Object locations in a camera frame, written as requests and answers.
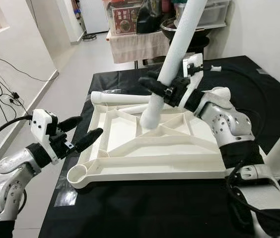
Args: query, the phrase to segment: cloth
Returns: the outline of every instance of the cloth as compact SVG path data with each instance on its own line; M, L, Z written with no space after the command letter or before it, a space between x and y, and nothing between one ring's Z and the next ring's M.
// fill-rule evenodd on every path
M109 42L114 63L125 63L166 56L170 41L162 31L158 31L141 35L110 36Z
M205 67L232 64L253 75L264 88L269 102L268 118L258 143L268 153L280 137L280 83L269 75L259 74L260 67L246 56L204 62ZM121 89L126 94L148 95L138 84L138 78L158 68L94 74L88 94ZM199 89L210 90L216 86L230 88L232 103L237 108L257 111L263 117L261 94L248 79L233 72L206 71ZM88 96L73 143L86 134L92 113ZM258 118L247 115L253 126L258 126ZM64 162L40 231L41 238L251 237L233 226L223 179L91 183L78 191L75 205L55 206L60 192L68 185L64 177L78 158L79 154L73 154Z

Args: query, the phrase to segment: plastic container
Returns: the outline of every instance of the plastic container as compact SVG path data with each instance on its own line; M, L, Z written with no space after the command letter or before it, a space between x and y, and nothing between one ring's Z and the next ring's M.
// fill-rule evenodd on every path
M137 16L142 0L104 0L111 35L137 32Z
M209 0L198 24L199 27L209 24L223 24L230 0Z
M200 18L198 28L209 29L212 25L222 26L225 25L225 18L227 8L230 0L208 0L204 12ZM178 21L181 19L186 3L175 3L176 20L174 21L177 26Z

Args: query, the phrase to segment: floor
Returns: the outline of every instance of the floor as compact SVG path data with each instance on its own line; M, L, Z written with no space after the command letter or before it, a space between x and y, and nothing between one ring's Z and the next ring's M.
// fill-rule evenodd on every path
M37 108L53 112L59 120L80 115L94 73L134 68L133 62L114 64L106 35L99 34L94 41L82 41L56 60L60 76ZM69 140L73 133L74 130L68 133ZM30 127L26 124L6 154L12 154L33 142ZM17 217L14 238L38 237L62 165L63 162L48 165L26 187L28 199Z

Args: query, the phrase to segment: white tray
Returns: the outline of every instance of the white tray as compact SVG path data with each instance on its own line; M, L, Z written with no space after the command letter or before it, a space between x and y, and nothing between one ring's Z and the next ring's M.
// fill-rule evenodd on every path
M158 128L149 131L140 126L140 114L120 111L134 106L94 105L89 130L104 132L69 170L73 187L93 181L224 178L220 150L205 122L189 111L166 109Z

